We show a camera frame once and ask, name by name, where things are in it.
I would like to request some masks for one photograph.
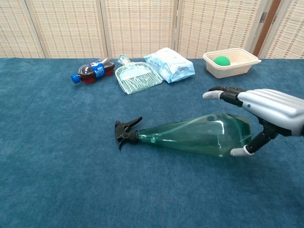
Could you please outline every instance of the bottle label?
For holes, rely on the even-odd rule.
[[[99,77],[105,75],[104,65],[99,60],[95,61],[93,63],[90,63],[90,67],[93,69],[96,78],[99,78]]]

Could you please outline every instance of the green ball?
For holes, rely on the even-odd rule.
[[[230,60],[226,56],[216,57],[214,62],[220,66],[229,66]]]

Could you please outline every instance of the dustpan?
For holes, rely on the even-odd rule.
[[[122,90],[133,94],[163,82],[163,78],[152,66],[144,62],[131,62],[126,55],[119,55],[119,62],[123,65],[115,72]]]

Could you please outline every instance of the wall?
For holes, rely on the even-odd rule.
[[[251,46],[264,0],[1,0],[0,57],[187,58]],[[291,0],[269,58],[303,58],[303,0]]]

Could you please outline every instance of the dark soda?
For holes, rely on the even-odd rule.
[[[72,81],[76,84],[80,81],[92,83],[102,76],[110,75],[114,72],[115,64],[109,58],[102,58],[90,64],[80,67],[77,74],[71,76]]]

